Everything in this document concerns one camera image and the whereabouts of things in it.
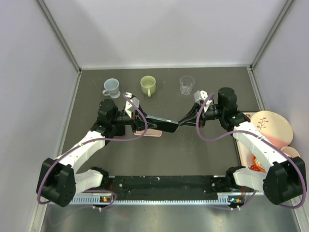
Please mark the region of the dark phone blue edge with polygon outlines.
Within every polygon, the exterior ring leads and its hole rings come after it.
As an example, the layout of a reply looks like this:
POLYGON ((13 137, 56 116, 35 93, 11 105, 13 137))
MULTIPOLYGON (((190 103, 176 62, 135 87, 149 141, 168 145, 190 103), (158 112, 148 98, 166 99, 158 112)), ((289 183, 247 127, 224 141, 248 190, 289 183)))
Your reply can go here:
POLYGON ((176 129, 179 127, 178 121, 150 115, 147 115, 146 118, 150 118, 157 125, 157 128, 155 128, 154 130, 174 133, 176 129))

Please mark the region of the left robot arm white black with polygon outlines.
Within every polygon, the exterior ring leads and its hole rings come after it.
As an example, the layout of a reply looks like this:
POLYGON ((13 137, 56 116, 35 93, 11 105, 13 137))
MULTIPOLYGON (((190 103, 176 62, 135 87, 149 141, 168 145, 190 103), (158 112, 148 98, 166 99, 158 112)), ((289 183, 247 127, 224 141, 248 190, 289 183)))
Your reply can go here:
POLYGON ((36 189, 38 204, 55 203, 65 207, 76 194, 108 189, 109 174, 105 170, 93 167, 80 174, 78 170, 109 142, 130 142, 142 137, 121 139, 120 129, 125 125, 131 124, 135 131, 143 125, 142 131, 146 133, 148 122, 140 101, 130 93, 123 97, 126 100, 124 112, 118 111, 113 100, 103 100, 97 120, 85 137, 64 154, 55 159, 47 158, 42 163, 36 189))

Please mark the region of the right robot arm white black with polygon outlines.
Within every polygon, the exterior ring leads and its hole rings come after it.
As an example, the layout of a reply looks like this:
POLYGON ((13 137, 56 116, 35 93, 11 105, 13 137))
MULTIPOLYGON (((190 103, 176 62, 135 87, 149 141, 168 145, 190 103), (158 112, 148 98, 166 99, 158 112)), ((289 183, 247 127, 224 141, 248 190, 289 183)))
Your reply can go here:
POLYGON ((305 203, 307 193, 305 162, 300 157, 286 155, 255 128, 250 119, 238 110, 237 96, 232 88, 219 89, 217 104, 211 103, 213 96, 203 90, 194 93, 198 109, 190 119, 195 122, 197 133, 207 120, 214 119, 218 119, 227 132, 217 138, 201 139, 215 142, 232 135, 258 158, 265 169, 264 172, 257 172, 244 166, 232 167, 226 172, 226 187, 230 191, 249 187, 282 207, 286 206, 286 201, 301 197, 300 202, 292 206, 292 209, 300 208, 305 203))

